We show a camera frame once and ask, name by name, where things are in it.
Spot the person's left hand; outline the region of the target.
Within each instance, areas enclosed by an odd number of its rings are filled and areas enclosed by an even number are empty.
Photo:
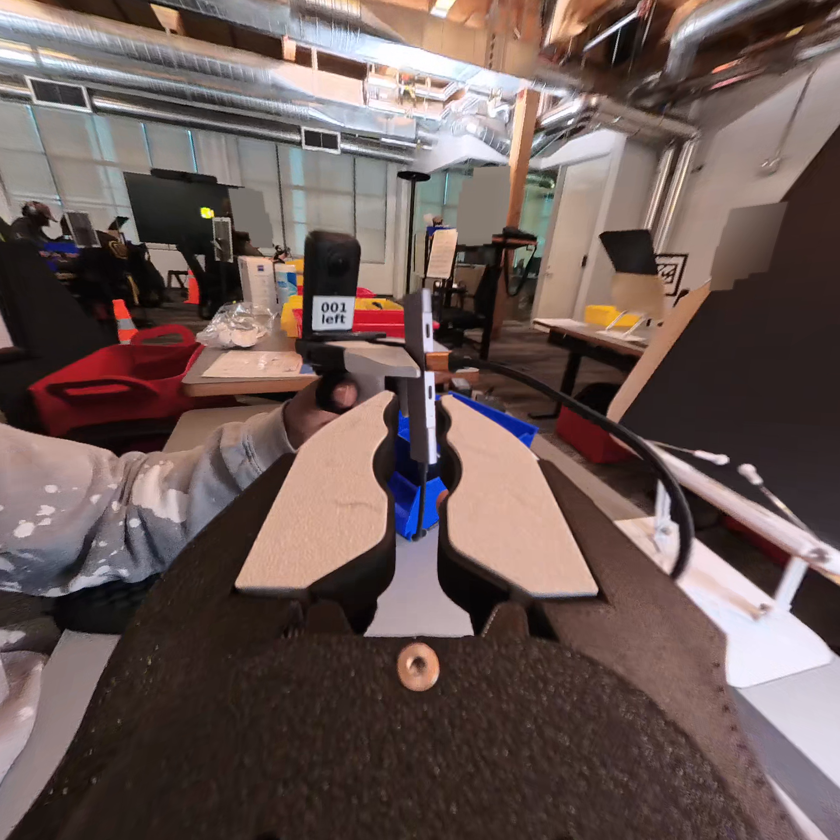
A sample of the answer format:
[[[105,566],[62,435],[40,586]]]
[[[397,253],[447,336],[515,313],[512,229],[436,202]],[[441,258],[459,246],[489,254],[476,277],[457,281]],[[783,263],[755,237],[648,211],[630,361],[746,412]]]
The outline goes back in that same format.
[[[344,373],[321,376],[300,391],[283,409],[283,424],[292,449],[299,450],[321,428],[353,409],[358,398],[357,384]]]

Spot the person's left forearm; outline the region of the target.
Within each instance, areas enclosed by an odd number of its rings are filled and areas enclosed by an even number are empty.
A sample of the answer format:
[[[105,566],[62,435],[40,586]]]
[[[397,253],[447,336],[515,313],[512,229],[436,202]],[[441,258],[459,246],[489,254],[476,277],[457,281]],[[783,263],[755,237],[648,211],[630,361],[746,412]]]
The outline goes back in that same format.
[[[171,453],[111,451],[2,425],[1,590],[58,597],[163,573],[283,455],[278,407]]]

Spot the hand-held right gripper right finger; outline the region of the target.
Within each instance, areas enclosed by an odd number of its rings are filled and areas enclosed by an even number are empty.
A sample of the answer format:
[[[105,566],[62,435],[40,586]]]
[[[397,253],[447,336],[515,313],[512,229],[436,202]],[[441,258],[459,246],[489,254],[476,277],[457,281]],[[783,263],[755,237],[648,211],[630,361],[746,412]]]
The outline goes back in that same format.
[[[453,395],[437,403],[441,466],[437,577],[469,615],[513,601],[588,599],[599,587],[540,459]]]

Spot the white carton box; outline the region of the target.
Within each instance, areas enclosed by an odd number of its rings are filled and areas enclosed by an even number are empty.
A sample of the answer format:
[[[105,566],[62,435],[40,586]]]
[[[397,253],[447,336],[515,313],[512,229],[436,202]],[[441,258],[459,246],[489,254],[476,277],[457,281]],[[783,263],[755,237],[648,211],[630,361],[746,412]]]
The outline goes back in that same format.
[[[237,262],[244,301],[276,315],[277,282],[272,260],[262,256],[241,255],[237,257]]]

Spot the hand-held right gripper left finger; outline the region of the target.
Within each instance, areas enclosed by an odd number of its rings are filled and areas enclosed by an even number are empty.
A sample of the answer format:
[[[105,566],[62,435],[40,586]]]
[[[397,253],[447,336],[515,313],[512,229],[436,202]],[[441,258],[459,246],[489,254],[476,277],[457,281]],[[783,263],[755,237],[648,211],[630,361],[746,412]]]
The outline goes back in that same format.
[[[374,612],[396,566],[396,396],[388,391],[318,431],[289,462],[235,581],[239,593]]]

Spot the white door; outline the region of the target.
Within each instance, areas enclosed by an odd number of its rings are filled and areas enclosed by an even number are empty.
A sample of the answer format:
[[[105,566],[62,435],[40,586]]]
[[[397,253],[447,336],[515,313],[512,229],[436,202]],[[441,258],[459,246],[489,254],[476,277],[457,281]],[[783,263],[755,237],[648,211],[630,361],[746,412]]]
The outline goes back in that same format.
[[[611,155],[566,165],[542,254],[532,306],[534,322],[582,315],[592,251],[613,186]]]

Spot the black tv screen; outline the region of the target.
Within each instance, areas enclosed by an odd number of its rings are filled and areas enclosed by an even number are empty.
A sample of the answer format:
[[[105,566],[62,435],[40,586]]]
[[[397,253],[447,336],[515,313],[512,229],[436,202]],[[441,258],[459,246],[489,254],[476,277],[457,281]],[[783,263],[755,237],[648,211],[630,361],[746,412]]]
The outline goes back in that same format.
[[[193,254],[211,248],[213,219],[230,212],[226,185],[193,175],[174,178],[125,171],[122,176],[140,242],[182,247]]]

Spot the white paper sheet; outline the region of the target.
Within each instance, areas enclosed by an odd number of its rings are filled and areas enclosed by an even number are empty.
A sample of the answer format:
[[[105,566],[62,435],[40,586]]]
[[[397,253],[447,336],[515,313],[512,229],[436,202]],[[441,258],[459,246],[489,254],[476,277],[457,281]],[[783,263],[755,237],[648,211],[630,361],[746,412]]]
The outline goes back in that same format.
[[[278,380],[309,375],[298,353],[290,351],[226,350],[202,373],[203,378]]]

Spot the red tote basket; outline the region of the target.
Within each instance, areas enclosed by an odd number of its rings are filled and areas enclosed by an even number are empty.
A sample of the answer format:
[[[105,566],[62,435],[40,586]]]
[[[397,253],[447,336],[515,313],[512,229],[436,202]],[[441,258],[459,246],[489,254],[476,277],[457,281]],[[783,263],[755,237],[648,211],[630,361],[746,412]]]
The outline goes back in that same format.
[[[139,330],[28,388],[42,428],[64,437],[84,427],[176,419],[195,401],[182,389],[203,352],[180,324]]]

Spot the black floor lamp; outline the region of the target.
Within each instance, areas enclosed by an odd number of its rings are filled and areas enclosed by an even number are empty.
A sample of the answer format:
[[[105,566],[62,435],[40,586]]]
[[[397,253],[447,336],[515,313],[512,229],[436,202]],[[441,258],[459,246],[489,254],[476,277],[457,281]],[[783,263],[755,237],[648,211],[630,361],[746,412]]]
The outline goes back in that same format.
[[[414,222],[415,222],[415,206],[416,206],[416,192],[417,184],[426,183],[430,179],[430,174],[416,171],[416,170],[402,170],[397,173],[397,177],[404,183],[409,185],[409,202],[407,212],[407,242],[406,242],[406,267],[404,280],[404,296],[407,297],[411,293],[412,275],[413,275],[413,253],[414,253]]]

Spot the desk with black legs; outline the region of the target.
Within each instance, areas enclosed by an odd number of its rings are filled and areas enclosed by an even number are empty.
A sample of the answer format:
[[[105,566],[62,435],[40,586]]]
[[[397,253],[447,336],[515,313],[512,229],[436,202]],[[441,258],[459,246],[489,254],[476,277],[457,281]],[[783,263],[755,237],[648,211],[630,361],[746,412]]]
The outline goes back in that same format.
[[[574,394],[583,360],[607,366],[627,375],[647,349],[649,336],[600,328],[568,318],[536,318],[533,329],[547,334],[548,344],[567,353],[560,392]]]

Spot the blue plastic bin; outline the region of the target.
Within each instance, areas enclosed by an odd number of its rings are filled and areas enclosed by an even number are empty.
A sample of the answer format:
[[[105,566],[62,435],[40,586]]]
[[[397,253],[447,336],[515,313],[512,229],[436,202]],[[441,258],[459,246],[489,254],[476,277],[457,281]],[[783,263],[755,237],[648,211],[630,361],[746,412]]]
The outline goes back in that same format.
[[[535,425],[522,421],[508,413],[484,403],[450,393],[456,400],[504,428],[526,448],[530,448],[538,431]],[[395,530],[405,539],[412,540],[413,526],[417,516],[417,488],[412,482],[413,462],[410,447],[410,425],[408,417],[398,415],[398,429],[395,438],[395,468],[388,481],[395,503]]]

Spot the black board on white stand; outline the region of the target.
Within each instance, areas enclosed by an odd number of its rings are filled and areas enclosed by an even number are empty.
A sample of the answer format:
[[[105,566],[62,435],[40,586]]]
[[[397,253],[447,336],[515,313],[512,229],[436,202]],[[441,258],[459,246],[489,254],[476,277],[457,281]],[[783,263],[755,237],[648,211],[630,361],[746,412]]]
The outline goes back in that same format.
[[[651,234],[645,228],[612,230],[598,238],[612,263],[611,303],[618,312],[606,330],[614,332],[623,316],[633,315],[637,320],[621,333],[621,339],[638,343],[641,339],[635,331],[646,322],[661,323],[666,310]]]
[[[828,664],[791,614],[808,569],[838,575],[838,131],[778,203],[730,211],[710,280],[675,308],[608,416],[684,486],[786,555],[772,595],[696,547],[682,587],[751,688]]]

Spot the black office chair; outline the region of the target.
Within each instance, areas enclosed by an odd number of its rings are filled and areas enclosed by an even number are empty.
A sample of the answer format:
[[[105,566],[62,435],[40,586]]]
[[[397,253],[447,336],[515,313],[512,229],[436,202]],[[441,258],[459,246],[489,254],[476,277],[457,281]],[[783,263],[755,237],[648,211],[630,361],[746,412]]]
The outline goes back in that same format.
[[[437,324],[435,339],[447,346],[462,347],[466,333],[479,330],[474,341],[479,358],[489,358],[490,339],[496,322],[495,310],[501,266],[457,265],[452,280],[441,287],[441,298],[434,315]]]

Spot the clear plastic bag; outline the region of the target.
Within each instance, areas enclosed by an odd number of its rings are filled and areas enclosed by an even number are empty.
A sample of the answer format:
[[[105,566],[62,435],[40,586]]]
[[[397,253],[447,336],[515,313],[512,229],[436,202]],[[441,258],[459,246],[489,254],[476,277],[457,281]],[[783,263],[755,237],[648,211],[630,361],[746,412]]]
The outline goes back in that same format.
[[[196,335],[202,346],[216,350],[251,349],[272,331],[275,313],[248,301],[224,304]]]

